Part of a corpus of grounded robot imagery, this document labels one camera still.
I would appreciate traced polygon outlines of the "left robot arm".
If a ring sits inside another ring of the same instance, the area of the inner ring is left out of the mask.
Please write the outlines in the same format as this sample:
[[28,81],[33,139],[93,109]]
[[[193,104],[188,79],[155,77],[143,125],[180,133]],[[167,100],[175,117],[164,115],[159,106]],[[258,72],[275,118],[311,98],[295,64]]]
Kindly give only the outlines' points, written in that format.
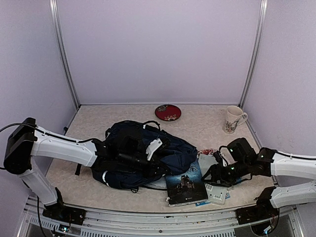
[[105,158],[106,147],[100,140],[76,140],[50,133],[38,127],[32,118],[23,123],[7,125],[1,131],[13,126],[17,128],[8,138],[3,169],[19,176],[37,195],[38,201],[43,203],[45,211],[51,212],[56,218],[65,219],[72,208],[64,204],[60,191],[50,184],[32,161],[33,156],[56,158],[90,167],[96,180],[111,188],[117,187],[109,171],[101,168],[100,162]]

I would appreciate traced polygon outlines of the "navy blue student backpack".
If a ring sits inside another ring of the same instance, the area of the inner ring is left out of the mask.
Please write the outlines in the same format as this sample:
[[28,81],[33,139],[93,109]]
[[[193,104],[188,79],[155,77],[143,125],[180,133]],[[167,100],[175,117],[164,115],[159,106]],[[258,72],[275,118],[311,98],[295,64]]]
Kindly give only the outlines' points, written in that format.
[[160,128],[154,120],[124,120],[106,130],[105,140],[90,138],[96,147],[91,167],[95,180],[114,189],[138,190],[164,175],[185,173],[197,149]]

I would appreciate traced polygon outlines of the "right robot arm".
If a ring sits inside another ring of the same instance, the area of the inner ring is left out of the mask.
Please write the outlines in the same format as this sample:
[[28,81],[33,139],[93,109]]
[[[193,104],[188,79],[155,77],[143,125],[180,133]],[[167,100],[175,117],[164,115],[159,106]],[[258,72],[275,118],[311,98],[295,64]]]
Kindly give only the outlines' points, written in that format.
[[234,163],[223,165],[220,151],[214,153],[216,164],[209,167],[202,181],[213,186],[232,187],[243,182],[243,176],[292,176],[310,182],[289,187],[265,188],[256,204],[236,210],[239,224],[265,220],[279,215],[281,207],[306,204],[316,200],[316,158],[279,152],[262,147],[259,152],[245,138],[237,138],[225,146]]

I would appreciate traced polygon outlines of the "dark Wuthering Heights book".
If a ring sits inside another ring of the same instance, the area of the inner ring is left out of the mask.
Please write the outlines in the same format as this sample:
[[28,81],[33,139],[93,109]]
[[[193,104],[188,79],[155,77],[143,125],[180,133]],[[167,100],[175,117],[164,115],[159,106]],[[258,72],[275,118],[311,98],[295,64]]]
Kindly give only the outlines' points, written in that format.
[[166,176],[168,206],[176,207],[208,200],[198,160],[180,175]]

